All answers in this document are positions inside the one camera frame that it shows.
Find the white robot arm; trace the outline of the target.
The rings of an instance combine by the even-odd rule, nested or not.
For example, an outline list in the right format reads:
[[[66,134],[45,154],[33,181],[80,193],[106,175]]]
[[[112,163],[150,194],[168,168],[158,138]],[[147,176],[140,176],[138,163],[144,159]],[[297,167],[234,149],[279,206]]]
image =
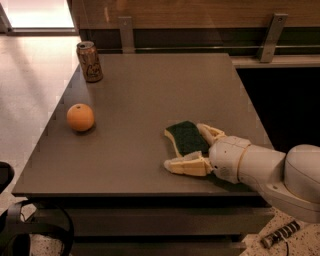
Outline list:
[[[213,174],[232,184],[242,183],[282,212],[304,222],[320,222],[319,147],[303,144],[283,153],[189,121],[166,128],[164,135],[176,153],[164,162],[169,172]]]

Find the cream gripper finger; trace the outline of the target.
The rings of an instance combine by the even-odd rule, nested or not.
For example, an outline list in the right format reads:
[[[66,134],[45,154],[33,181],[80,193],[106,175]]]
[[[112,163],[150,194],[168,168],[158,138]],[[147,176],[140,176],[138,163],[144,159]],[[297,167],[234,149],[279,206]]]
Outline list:
[[[196,127],[210,146],[212,146],[217,140],[226,136],[224,131],[203,123],[198,123]]]
[[[204,177],[213,171],[208,158],[202,155],[201,151],[187,154],[183,157],[166,160],[164,167],[170,173]]]

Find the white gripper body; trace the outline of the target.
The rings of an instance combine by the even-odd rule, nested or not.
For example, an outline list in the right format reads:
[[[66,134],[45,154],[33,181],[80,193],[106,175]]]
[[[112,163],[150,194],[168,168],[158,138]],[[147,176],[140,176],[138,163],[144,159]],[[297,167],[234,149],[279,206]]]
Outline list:
[[[218,139],[209,149],[209,161],[215,176],[232,184],[239,183],[241,158],[250,145],[249,140],[236,136]]]

